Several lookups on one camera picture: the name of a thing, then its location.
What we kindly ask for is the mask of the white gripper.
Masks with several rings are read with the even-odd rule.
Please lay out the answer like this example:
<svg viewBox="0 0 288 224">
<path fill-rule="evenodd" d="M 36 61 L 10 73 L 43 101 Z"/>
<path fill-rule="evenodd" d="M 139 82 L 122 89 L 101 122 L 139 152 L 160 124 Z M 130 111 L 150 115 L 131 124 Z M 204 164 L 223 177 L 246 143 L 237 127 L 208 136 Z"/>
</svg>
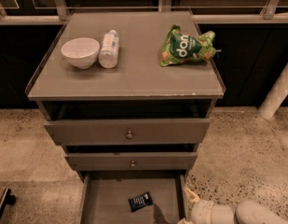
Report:
<svg viewBox="0 0 288 224">
<path fill-rule="evenodd" d="M 185 218 L 179 220 L 177 224 L 212 224 L 212 211 L 214 202 L 201 200 L 197 193 L 185 187 L 185 193 L 191 204 L 190 220 Z"/>
</svg>

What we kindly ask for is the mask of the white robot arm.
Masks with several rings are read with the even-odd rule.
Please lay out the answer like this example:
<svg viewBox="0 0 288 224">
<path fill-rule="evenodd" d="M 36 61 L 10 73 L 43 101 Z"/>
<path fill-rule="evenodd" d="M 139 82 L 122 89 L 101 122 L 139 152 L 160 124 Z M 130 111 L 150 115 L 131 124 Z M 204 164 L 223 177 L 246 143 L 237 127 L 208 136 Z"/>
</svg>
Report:
<svg viewBox="0 0 288 224">
<path fill-rule="evenodd" d="M 288 221 L 254 201 L 241 201 L 236 208 L 202 200 L 197 193 L 185 187 L 191 204 L 189 217 L 177 224 L 288 224 Z"/>
</svg>

